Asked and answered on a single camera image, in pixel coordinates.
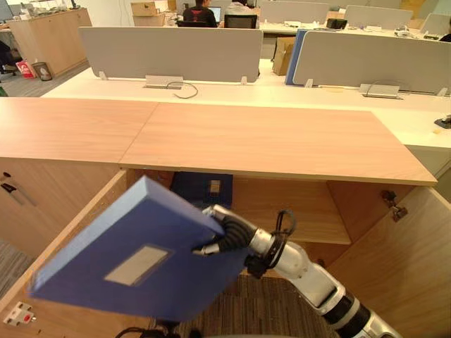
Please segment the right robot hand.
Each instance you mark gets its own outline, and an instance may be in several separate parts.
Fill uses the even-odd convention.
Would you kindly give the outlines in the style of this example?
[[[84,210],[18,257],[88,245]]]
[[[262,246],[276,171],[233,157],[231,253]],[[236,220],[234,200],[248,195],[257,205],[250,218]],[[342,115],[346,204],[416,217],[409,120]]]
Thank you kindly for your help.
[[[210,256],[245,249],[257,232],[256,226],[218,204],[205,208],[202,213],[213,218],[221,226],[223,236],[213,239],[204,246],[193,248],[194,255]]]

